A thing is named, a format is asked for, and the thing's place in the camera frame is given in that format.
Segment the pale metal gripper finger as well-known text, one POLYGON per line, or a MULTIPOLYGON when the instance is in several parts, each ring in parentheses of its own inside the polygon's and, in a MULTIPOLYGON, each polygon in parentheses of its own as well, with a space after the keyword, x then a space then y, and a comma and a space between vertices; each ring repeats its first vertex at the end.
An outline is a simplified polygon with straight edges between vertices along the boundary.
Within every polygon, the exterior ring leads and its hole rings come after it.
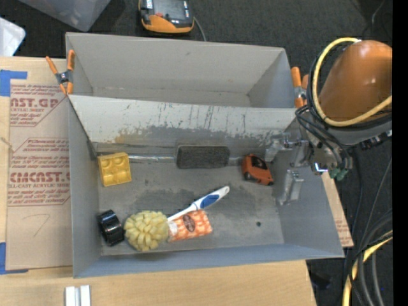
POLYGON ((275 161, 277 156, 292 156, 301 144, 302 139, 292 136, 291 133, 273 135, 269 147, 265 150, 265 161, 275 161))
POLYGON ((277 203, 287 205, 300 199, 300 192, 305 179, 300 175, 298 170, 287 169, 282 179, 282 188, 277 203))

